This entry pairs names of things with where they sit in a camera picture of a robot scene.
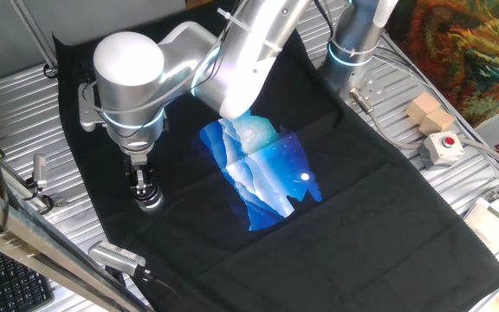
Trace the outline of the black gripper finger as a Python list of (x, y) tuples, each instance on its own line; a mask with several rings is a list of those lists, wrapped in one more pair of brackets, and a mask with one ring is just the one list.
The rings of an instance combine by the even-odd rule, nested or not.
[(126, 172), (126, 178), (128, 182), (128, 187), (129, 187), (129, 192), (135, 197), (138, 198), (139, 195), (141, 194), (140, 188), (139, 188), (139, 175), (138, 171), (127, 171)]
[(154, 182), (152, 169), (141, 169), (142, 181), (140, 182), (140, 196), (142, 198), (150, 198), (156, 193), (156, 185)]

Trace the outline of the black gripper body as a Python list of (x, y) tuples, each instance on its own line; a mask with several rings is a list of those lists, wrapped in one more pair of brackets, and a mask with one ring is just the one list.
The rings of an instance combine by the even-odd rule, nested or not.
[(124, 149), (126, 172), (133, 173), (141, 170), (142, 172), (150, 172), (152, 170), (148, 160), (149, 149), (143, 150), (128, 150)]

